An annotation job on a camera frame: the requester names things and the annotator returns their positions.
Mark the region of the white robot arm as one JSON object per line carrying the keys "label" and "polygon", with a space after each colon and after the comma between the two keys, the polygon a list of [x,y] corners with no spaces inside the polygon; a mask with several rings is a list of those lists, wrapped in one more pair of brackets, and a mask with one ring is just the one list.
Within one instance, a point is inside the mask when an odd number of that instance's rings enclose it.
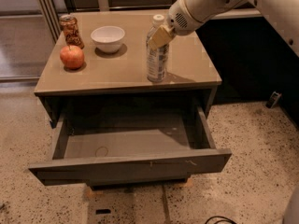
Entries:
{"label": "white robot arm", "polygon": [[299,55],[299,0],[177,0],[168,10],[166,22],[149,39],[152,49],[189,35],[216,15],[250,3]]}

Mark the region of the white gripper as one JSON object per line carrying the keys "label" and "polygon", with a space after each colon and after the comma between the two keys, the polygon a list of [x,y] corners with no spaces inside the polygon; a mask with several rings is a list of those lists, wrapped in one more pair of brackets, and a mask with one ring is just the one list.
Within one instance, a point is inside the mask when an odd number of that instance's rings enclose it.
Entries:
{"label": "white gripper", "polygon": [[150,37],[148,45],[156,50],[169,44],[175,35],[189,35],[203,25],[189,12],[184,0],[177,0],[168,10],[166,23],[161,25]]}

